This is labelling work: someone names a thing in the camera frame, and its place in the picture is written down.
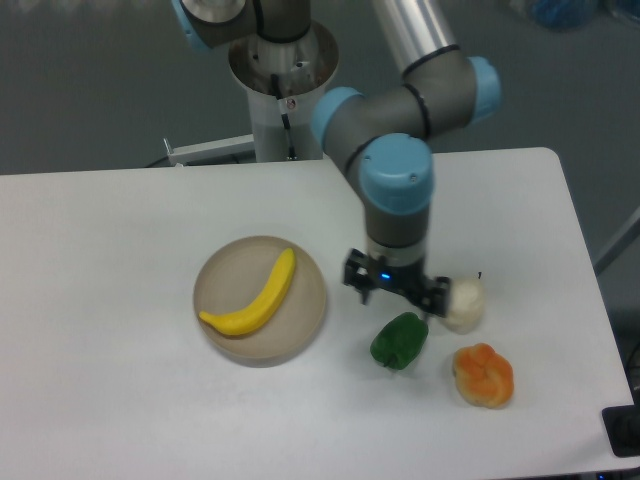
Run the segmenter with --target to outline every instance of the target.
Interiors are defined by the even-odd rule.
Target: cable
[[[155,162],[151,162],[149,165],[145,165],[144,168],[153,168],[156,167],[158,165],[160,165],[162,162],[168,162],[169,161],[169,157],[168,156],[164,156],[158,160],[156,160]]]
[[[276,101],[284,99],[282,91],[280,90],[280,78],[275,73],[271,74],[271,88],[276,95]],[[297,160],[296,149],[293,146],[293,138],[291,137],[291,123],[289,123],[289,115],[284,111],[280,117],[282,118],[282,125],[284,126],[284,132],[287,136],[287,143],[289,144],[289,159]]]

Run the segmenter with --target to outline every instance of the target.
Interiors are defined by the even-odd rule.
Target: banana
[[[271,270],[262,291],[248,306],[236,312],[214,315],[200,312],[200,319],[224,335],[244,335],[264,325],[282,303],[296,269],[292,248],[284,250]]]

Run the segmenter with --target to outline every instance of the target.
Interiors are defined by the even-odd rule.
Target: gray robot arm segment
[[[310,0],[172,0],[192,45],[214,48],[257,33],[274,43],[302,38],[311,27]]]

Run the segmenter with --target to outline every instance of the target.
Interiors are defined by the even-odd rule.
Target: white table
[[[431,275],[482,271],[460,336],[432,319],[405,371],[368,348],[412,310],[341,284],[361,206],[329,161],[0,178],[0,478],[476,479],[623,469],[602,408],[631,403],[556,155],[438,155]],[[268,234],[305,248],[325,324],[293,360],[240,366],[192,311],[207,258]],[[511,404],[457,394],[451,358],[485,341]]]

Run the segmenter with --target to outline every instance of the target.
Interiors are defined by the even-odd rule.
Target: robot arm
[[[312,131],[365,208],[367,255],[353,250],[344,283],[367,301],[382,288],[446,316],[449,279],[423,271],[434,188],[429,147],[418,138],[464,127],[500,104],[496,71],[465,58],[434,0],[375,0],[404,85],[366,98],[350,88],[318,103]]]
[[[317,143],[364,204],[367,254],[351,252],[344,283],[354,286],[363,302],[372,290],[381,288],[406,297],[425,312],[446,316],[449,279],[424,275],[434,175],[431,150],[423,140],[493,113],[500,103],[500,82],[486,60],[462,55],[436,0],[372,3],[403,85],[369,98],[351,88],[334,89],[317,103],[311,119]],[[232,71],[245,87],[278,101],[285,96],[281,92],[295,96],[324,88],[335,71],[337,50],[330,41],[328,47],[318,47],[310,0],[173,0],[173,4],[192,44],[212,48],[256,34],[255,49],[232,44]],[[246,79],[238,68],[234,70],[234,64],[245,61],[250,67]],[[286,109],[280,113],[290,152],[294,140],[302,140],[296,147],[316,145],[307,141],[304,121],[294,139],[288,128],[293,121]],[[258,133],[254,128],[256,142]],[[274,130],[263,137],[265,142],[278,140]],[[274,152],[270,150],[269,156],[285,157]]]

